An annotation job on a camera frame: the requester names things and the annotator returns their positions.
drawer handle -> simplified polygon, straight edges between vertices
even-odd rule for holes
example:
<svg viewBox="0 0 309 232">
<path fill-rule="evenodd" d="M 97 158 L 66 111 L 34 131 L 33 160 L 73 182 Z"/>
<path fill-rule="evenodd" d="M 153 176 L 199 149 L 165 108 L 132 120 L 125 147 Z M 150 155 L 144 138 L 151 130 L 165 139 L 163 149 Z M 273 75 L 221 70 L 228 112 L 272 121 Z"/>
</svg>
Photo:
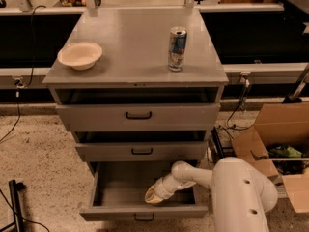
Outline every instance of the drawer handle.
<svg viewBox="0 0 309 232">
<path fill-rule="evenodd" d="M 133 155 L 151 155 L 153 151 L 154 151 L 153 148 L 151 148 L 149 152 L 135 152 L 134 149 L 131 149 Z"/>
<path fill-rule="evenodd" d="M 141 218 L 137 218 L 137 215 L 136 213 L 134 213 L 134 220 L 136 221 L 153 221 L 155 220 L 155 214 L 153 213 L 152 217 L 151 218 L 148 218 L 148 219 L 141 219 Z"/>
<path fill-rule="evenodd" d="M 147 114 L 145 115 L 134 115 L 134 114 L 130 114 L 129 112 L 126 112 L 126 118 L 129 120 L 149 120 L 150 118 L 152 118 L 153 113 L 152 111 L 149 111 Z"/>
</svg>

terrazzo floor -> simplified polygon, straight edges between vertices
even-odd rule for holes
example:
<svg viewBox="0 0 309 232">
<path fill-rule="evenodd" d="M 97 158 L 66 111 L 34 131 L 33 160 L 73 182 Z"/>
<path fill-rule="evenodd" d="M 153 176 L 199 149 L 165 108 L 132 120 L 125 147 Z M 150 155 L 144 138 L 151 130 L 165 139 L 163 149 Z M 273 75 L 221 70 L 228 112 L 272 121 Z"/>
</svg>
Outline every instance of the terrazzo floor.
<svg viewBox="0 0 309 232">
<path fill-rule="evenodd" d="M 197 202 L 210 208 L 202 219 L 86 222 L 79 209 L 89 204 L 94 178 L 76 153 L 74 140 L 54 104 L 21 105 L 20 113 L 13 132 L 0 143 L 0 189 L 9 198 L 8 182 L 15 179 L 24 183 L 26 190 L 20 201 L 25 218 L 42 223 L 52 232 L 214 232 L 211 194 L 198 186 Z M 231 122 L 249 126 L 257 113 L 238 112 Z M 12 128 L 16 114 L 15 104 L 0 104 L 0 138 Z M 217 125 L 224 125 L 230 114 L 220 112 Z M 203 165 L 209 166 L 206 159 Z M 11 210 L 0 197 L 0 228 L 12 221 Z M 287 198 L 279 199 L 267 214 L 267 221 L 270 232 L 309 231 L 309 214 L 295 213 Z M 37 224 L 26 222 L 25 226 L 29 232 L 46 231 Z"/>
</svg>

cabinet top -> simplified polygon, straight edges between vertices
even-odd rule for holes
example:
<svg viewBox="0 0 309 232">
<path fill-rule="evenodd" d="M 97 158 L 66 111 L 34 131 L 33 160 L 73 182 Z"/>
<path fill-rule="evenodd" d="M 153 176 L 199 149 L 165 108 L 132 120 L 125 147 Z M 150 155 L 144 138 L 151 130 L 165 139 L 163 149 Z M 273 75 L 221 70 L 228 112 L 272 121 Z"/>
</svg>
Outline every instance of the cabinet top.
<svg viewBox="0 0 309 232">
<path fill-rule="evenodd" d="M 181 72 L 168 69 L 170 29 L 185 27 L 187 41 Z M 55 61 L 45 80 L 50 85 L 223 85 L 227 82 L 210 35 L 197 9 L 89 9 L 67 44 L 94 42 L 103 54 L 86 71 Z"/>
</svg>

bottom drawer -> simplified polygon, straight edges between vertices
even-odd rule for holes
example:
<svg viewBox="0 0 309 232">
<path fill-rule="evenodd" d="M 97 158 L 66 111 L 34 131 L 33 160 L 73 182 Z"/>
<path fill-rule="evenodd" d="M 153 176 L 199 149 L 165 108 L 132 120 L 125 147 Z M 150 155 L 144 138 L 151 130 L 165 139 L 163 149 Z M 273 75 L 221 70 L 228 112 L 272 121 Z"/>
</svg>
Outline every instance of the bottom drawer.
<svg viewBox="0 0 309 232">
<path fill-rule="evenodd" d="M 99 163 L 91 204 L 80 210 L 81 216 L 87 221 L 202 218 L 208 208 L 196 204 L 193 188 L 156 205 L 145 202 L 148 188 L 171 166 L 168 161 Z"/>
</svg>

black cable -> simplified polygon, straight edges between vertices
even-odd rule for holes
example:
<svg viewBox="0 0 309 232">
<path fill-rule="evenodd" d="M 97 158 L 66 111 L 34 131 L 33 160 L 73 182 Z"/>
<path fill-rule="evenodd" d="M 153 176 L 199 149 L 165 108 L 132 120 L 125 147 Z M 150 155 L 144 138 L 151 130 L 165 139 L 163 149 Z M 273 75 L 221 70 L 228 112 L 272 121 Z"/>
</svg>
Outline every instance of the black cable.
<svg viewBox="0 0 309 232">
<path fill-rule="evenodd" d="M 33 24 L 33 19 L 34 19 L 34 15 L 35 12 L 38 8 L 46 8 L 45 5 L 38 5 L 31 13 L 31 31 L 32 31 L 32 39 L 33 39 L 33 45 L 32 45 L 32 69 L 31 69 L 31 74 L 30 74 L 30 80 L 28 82 L 28 84 L 23 85 L 23 88 L 29 87 L 32 83 L 32 79 L 33 79 L 33 72 L 34 72 L 34 68 L 35 68 L 35 60 L 36 60 L 36 34 L 35 34 L 35 29 L 34 29 L 34 24 Z M 11 128 L 11 130 L 0 139 L 0 143 L 14 130 L 15 126 L 17 125 L 17 123 L 19 122 L 20 119 L 20 109 L 19 109 L 19 88 L 17 87 L 17 91 L 16 91 L 16 97 L 17 97 L 17 110 L 18 110 L 18 118 L 17 121 L 14 123 L 13 127 Z"/>
<path fill-rule="evenodd" d="M 233 130 L 239 130 L 239 131 L 241 131 L 241 130 L 246 130 L 246 129 L 248 129 L 248 128 L 251 127 L 251 126 L 250 126 L 250 127 L 241 127 L 241 126 L 237 126 L 237 125 L 232 125 L 232 126 L 229 125 L 230 120 L 232 119 L 232 117 L 234 116 L 234 114 L 236 113 L 236 111 L 239 109 L 239 107 L 243 104 L 244 99 L 248 96 L 248 93 L 249 93 L 249 91 L 250 91 L 250 89 L 251 89 L 251 85 L 249 84 L 248 79 L 247 79 L 248 77 L 247 77 L 247 76 L 244 76 L 243 78 L 245 79 L 245 85 L 244 85 L 243 90 L 242 90 L 242 93 L 241 93 L 241 95 L 240 95 L 238 105 L 236 106 L 236 108 L 235 108 L 234 111 L 232 112 L 231 116 L 230 116 L 230 117 L 228 118 L 228 120 L 226 121 L 226 125 L 227 125 L 227 128 L 226 128 L 226 129 L 233 129 Z"/>
<path fill-rule="evenodd" d="M 0 139 L 0 143 L 8 136 L 10 135 L 10 133 L 14 130 L 15 126 L 18 124 L 19 122 L 19 119 L 20 119 L 20 108 L 19 108 L 19 90 L 17 89 L 16 91 L 16 99 L 17 99 L 17 111 L 18 111 L 18 117 L 17 117 L 17 120 L 16 122 L 14 123 L 14 125 L 12 126 L 11 130 L 5 135 L 3 136 L 1 139 Z"/>
<path fill-rule="evenodd" d="M 217 131 L 218 134 L 220 134 L 221 131 L 224 130 L 224 131 L 227 133 L 227 135 L 228 135 L 228 137 L 229 137 L 230 139 L 234 139 L 233 136 L 232 136 L 232 135 L 230 134 L 230 132 L 229 132 L 230 129 L 231 129 L 231 128 L 225 128 L 225 127 L 223 127 L 223 126 L 220 125 L 219 128 L 216 129 L 216 131 Z"/>
<path fill-rule="evenodd" d="M 35 28 L 34 28 L 33 20 L 34 20 L 35 12 L 36 12 L 36 10 L 38 8 L 46 8 L 46 6 L 45 5 L 38 5 L 31 13 L 30 24 L 31 24 L 32 40 L 33 40 L 33 44 L 32 44 L 32 68 L 31 68 L 30 80 L 29 80 L 28 84 L 25 85 L 25 87 L 29 87 L 31 85 L 32 78 L 33 78 L 33 72 L 34 72 L 34 68 L 35 68 L 35 61 L 36 61 L 36 34 L 35 34 Z"/>
<path fill-rule="evenodd" d="M 10 204 L 10 202 L 8 201 L 7 197 L 6 197 L 5 194 L 2 192 L 1 189 L 0 189 L 0 193 L 1 193 L 2 197 L 4 198 L 4 200 L 6 201 L 6 203 L 8 204 L 8 206 L 11 208 L 11 210 L 13 211 L 13 213 L 14 213 L 16 216 L 19 216 L 19 217 L 22 218 L 24 221 L 27 221 L 27 222 L 30 222 L 30 223 L 33 223 L 33 224 L 37 224 L 37 225 L 39 225 L 39 226 L 42 226 L 44 229 L 46 229 L 46 230 L 49 232 L 49 229 L 48 229 L 45 225 L 43 225 L 43 224 L 41 224 L 41 223 L 39 223 L 39 222 L 36 222 L 36 221 L 28 220 L 28 219 L 22 217 L 22 214 L 18 214 L 18 213 L 14 210 L 14 208 L 12 207 L 12 205 Z"/>
</svg>

